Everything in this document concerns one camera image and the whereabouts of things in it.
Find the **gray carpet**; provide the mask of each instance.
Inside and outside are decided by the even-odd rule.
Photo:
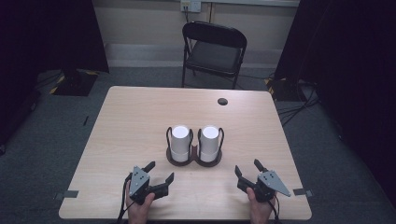
[[[244,68],[238,89],[266,91],[263,78],[274,70]],[[51,71],[40,79],[56,75]],[[181,68],[111,68],[88,97],[55,96],[54,83],[41,87],[35,111],[7,143],[0,158],[0,223],[109,223],[62,220],[56,193],[67,190],[108,89],[115,85],[179,87]],[[221,77],[188,76],[194,87],[229,89]],[[276,108],[300,106],[276,102]],[[314,196],[312,218],[282,223],[396,223],[396,213],[361,160],[338,138],[334,122],[320,105],[304,109],[284,127],[300,178]]]

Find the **wall outlet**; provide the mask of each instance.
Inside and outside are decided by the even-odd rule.
[[[201,1],[181,0],[180,11],[201,12]]]

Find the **white cup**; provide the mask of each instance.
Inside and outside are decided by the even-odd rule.
[[[205,126],[201,131],[199,153],[201,161],[211,162],[219,154],[219,129],[213,125]]]
[[[184,125],[172,129],[171,155],[174,161],[187,161],[190,152],[190,130]]]

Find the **black backdrop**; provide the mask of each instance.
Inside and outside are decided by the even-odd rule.
[[[396,207],[396,2],[301,0],[276,69],[318,83],[340,134]]]
[[[1,1],[0,143],[37,75],[61,68],[108,72],[92,1]]]

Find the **hand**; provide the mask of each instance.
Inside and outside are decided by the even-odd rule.
[[[259,203],[256,200],[254,190],[247,188],[247,197],[250,201],[250,223],[251,224],[267,224],[268,219],[273,211],[269,203]],[[275,206],[275,197],[271,200],[271,204]]]
[[[134,201],[129,197],[129,187],[131,185],[131,180],[126,184],[127,188],[125,189],[125,205],[128,207]],[[149,207],[151,206],[152,201],[154,201],[155,194],[150,193],[146,196],[145,202],[142,205],[138,203],[132,204],[128,208],[128,223],[129,224],[146,224],[149,216]]]

